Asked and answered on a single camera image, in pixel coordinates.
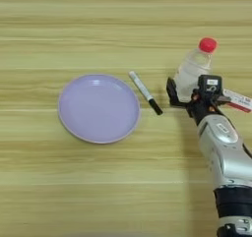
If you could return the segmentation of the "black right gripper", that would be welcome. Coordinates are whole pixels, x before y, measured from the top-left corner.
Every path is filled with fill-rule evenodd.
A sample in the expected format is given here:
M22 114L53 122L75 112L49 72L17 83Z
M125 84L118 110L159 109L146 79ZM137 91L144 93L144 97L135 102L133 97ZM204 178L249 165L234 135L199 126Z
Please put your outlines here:
M190 102L181 102L177 95L175 81L172 78L167 79L166 92L170 105L181 108L186 107L189 116L195 120L197 125L206 116L214 114L222 115L219 106L231 102L231 98L228 96L215 94L213 92L203 92L199 89L193 91Z

